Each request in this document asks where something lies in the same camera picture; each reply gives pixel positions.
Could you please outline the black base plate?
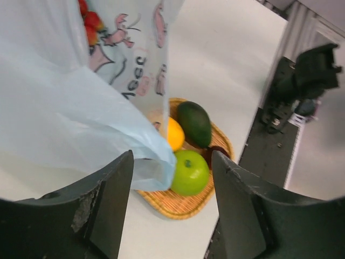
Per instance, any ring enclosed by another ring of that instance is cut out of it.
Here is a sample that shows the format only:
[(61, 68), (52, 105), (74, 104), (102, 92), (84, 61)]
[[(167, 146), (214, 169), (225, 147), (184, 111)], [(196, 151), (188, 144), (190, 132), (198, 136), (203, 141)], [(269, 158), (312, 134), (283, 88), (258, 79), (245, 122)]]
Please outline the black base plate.
[(261, 122), (263, 110), (258, 109), (239, 165), (245, 170), (283, 187), (288, 174), (299, 128), (287, 123), (282, 132), (269, 134)]

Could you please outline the light green fake fruit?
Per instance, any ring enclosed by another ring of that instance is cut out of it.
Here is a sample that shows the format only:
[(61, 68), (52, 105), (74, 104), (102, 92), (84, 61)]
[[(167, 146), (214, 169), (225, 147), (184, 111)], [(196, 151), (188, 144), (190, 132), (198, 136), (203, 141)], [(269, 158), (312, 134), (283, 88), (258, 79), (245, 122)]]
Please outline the light green fake fruit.
[(192, 150), (175, 153), (176, 169), (170, 189), (181, 196), (199, 194), (208, 184), (210, 171), (205, 159)]

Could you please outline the fake strawberries cluster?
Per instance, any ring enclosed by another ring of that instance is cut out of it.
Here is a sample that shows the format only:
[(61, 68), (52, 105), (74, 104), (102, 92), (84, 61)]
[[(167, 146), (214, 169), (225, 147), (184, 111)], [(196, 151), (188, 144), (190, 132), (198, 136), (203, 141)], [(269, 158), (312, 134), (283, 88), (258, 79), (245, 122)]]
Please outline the fake strawberries cluster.
[(105, 26), (96, 12), (89, 11), (85, 0), (78, 0), (78, 3), (81, 17), (84, 21), (88, 44), (89, 46), (95, 46), (98, 43), (98, 33), (103, 32)]

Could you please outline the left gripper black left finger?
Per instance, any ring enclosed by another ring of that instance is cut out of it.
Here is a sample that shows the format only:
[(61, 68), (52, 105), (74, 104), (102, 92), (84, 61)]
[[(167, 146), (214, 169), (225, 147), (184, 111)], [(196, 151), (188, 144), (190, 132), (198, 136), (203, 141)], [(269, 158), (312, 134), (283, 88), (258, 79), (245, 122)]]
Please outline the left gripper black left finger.
[(39, 199), (1, 200), (1, 258), (117, 258), (133, 169), (126, 151)]

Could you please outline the aluminium frame rail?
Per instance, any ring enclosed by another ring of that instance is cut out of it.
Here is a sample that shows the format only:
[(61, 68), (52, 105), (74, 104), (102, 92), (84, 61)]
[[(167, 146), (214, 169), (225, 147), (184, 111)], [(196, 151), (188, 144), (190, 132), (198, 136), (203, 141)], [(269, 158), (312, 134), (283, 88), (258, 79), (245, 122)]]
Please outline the aluminium frame rail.
[(334, 50), (336, 64), (344, 67), (344, 1), (260, 1), (286, 21), (286, 27), (267, 77), (260, 108), (272, 103), (278, 83), (289, 78), (299, 54), (325, 45)]

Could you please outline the yellow fake lemon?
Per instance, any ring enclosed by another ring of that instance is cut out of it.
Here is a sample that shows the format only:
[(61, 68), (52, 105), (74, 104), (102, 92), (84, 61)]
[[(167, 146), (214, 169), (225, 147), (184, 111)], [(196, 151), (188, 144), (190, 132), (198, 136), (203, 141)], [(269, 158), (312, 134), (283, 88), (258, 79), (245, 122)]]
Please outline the yellow fake lemon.
[(174, 152), (181, 149), (185, 141), (185, 134), (182, 127), (172, 117), (168, 119), (167, 141)]

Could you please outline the woven bamboo tray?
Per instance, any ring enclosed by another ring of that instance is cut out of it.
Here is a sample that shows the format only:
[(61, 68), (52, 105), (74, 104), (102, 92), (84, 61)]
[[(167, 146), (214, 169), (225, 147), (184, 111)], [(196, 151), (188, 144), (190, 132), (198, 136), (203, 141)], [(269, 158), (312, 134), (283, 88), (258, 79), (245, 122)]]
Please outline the woven bamboo tray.
[[(211, 145), (224, 148), (233, 160), (235, 158), (234, 150), (227, 136), (214, 123), (211, 123), (211, 133)], [(138, 190), (137, 193), (163, 216), (173, 220), (185, 220), (195, 216), (204, 208), (213, 197), (215, 188), (212, 172), (210, 172), (208, 184), (199, 194), (194, 196), (181, 196), (172, 190), (158, 192)]]

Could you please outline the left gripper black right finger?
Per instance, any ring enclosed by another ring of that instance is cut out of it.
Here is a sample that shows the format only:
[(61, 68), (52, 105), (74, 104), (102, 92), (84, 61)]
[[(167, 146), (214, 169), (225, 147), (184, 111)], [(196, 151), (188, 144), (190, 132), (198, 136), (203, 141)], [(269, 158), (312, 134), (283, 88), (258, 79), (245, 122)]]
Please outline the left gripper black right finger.
[(219, 221), (212, 258), (344, 258), (344, 198), (322, 201), (280, 188), (212, 155)]

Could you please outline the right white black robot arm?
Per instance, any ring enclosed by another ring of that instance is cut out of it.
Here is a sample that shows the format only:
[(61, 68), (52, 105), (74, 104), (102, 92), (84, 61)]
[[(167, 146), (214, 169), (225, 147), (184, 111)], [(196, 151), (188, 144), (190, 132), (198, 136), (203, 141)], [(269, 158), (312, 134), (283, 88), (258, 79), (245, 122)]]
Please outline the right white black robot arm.
[(269, 134), (285, 127), (295, 110), (306, 100), (316, 100), (339, 86), (342, 66), (335, 64), (334, 50), (340, 45), (327, 43), (309, 49), (293, 62), (281, 57), (263, 105), (261, 121)]

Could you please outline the blue plastic bag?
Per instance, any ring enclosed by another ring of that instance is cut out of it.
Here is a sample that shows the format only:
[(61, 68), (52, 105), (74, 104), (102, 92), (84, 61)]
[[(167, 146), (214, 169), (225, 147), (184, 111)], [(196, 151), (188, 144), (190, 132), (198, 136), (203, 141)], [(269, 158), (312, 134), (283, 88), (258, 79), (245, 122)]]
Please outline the blue plastic bag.
[(167, 190), (169, 25), (182, 1), (1, 1), (1, 151), (93, 173), (126, 151), (132, 189)]

